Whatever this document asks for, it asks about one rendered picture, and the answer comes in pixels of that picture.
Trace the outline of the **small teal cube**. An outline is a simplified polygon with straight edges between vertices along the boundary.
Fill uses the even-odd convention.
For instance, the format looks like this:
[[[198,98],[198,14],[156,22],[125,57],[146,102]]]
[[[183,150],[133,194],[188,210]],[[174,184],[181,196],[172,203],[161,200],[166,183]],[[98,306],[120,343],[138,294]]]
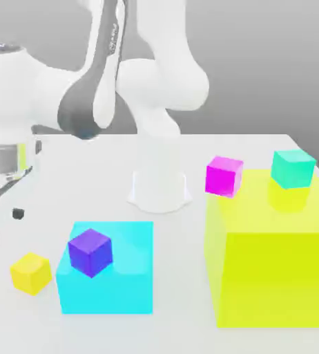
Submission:
[[[274,151],[271,177],[283,189],[310,187],[316,159],[302,149]]]

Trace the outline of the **small purple cube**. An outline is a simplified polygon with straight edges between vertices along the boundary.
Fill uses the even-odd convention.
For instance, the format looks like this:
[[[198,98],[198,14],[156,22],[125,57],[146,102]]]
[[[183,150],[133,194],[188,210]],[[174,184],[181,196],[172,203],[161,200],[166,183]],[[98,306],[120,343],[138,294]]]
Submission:
[[[68,242],[71,266],[93,278],[113,262],[111,239],[88,229]]]

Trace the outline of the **small magenta cube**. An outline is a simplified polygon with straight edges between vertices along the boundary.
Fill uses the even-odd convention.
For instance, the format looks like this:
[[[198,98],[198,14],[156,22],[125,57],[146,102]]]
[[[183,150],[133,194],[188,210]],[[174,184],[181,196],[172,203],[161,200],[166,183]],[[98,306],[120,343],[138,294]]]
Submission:
[[[206,166],[205,192],[233,198],[241,185],[243,161],[216,156]]]

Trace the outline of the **large cyan box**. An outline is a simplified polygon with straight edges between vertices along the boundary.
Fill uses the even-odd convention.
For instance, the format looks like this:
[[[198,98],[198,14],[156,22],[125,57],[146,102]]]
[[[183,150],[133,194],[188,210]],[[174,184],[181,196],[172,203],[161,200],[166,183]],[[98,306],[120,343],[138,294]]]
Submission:
[[[77,221],[69,239],[94,229],[112,241],[113,262],[93,278],[71,266],[68,248],[56,283],[63,314],[151,314],[153,312],[153,222]]]

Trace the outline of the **large yellow-green box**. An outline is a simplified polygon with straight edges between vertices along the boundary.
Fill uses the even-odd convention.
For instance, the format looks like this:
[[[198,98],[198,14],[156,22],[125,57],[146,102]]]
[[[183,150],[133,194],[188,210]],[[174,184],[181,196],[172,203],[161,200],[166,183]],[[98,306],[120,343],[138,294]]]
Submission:
[[[233,198],[208,195],[204,256],[218,327],[319,328],[319,177],[247,169]]]

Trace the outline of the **small yellow cube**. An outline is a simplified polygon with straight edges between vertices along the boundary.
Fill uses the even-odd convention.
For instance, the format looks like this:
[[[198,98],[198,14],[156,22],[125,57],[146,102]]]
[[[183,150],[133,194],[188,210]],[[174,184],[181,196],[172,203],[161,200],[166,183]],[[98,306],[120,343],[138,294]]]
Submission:
[[[15,262],[10,274],[14,287],[29,295],[38,294],[52,280],[49,260],[33,252]]]

